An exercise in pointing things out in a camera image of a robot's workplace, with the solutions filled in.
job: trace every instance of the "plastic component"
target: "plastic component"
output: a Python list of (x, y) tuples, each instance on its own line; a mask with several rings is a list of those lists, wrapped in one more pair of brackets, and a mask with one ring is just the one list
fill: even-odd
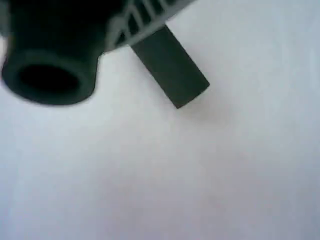
[[(8, 46), (3, 81), (32, 102), (75, 104), (93, 94), (100, 55), (129, 44), (179, 108), (208, 82), (168, 28), (150, 35), (191, 2), (0, 0), (0, 33)], [(160, 52), (155, 38), (175, 54)], [(157, 59), (160, 68), (155, 68)], [(169, 62), (175, 67), (167, 67)], [(182, 74), (186, 66), (190, 69)]]
[(210, 85), (167, 26), (132, 49), (178, 109)]

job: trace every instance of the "black cylindrical tube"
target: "black cylindrical tube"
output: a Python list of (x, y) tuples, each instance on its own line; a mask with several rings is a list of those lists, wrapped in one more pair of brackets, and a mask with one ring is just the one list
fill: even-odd
[(131, 47), (176, 108), (210, 85), (167, 26)]
[(10, 2), (2, 67), (10, 90), (46, 105), (75, 104), (92, 95), (106, 32), (104, 21), (94, 12), (85, 19), (85, 13), (86, 6), (77, 8), (71, 0)]

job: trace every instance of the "white background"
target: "white background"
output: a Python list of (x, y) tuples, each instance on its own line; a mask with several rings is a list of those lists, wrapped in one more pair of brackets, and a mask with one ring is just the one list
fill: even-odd
[(320, 238), (320, 1), (199, 0), (168, 25), (211, 83), (181, 110), (130, 48), (77, 106), (1, 86), (0, 239)]

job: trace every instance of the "tube opening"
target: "tube opening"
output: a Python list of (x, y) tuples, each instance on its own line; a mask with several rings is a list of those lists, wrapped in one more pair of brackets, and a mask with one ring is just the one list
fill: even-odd
[(50, 65), (29, 65), (18, 73), (18, 83), (35, 93), (71, 94), (79, 88), (78, 79), (68, 71)]

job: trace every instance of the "black plastic part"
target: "black plastic part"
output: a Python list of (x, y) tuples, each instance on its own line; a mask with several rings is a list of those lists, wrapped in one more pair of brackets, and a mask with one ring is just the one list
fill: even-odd
[(100, 55), (129, 44), (180, 108), (209, 83), (161, 27), (193, 1), (0, 0), (0, 34), (7, 38), (3, 81), (32, 102), (76, 104), (94, 92)]
[(84, 9), (42, 4), (10, 6), (10, 35), (2, 76), (17, 95), (46, 105), (71, 105), (92, 95), (104, 22), (79, 23)]
[(178, 109), (210, 85), (167, 26), (131, 47)]

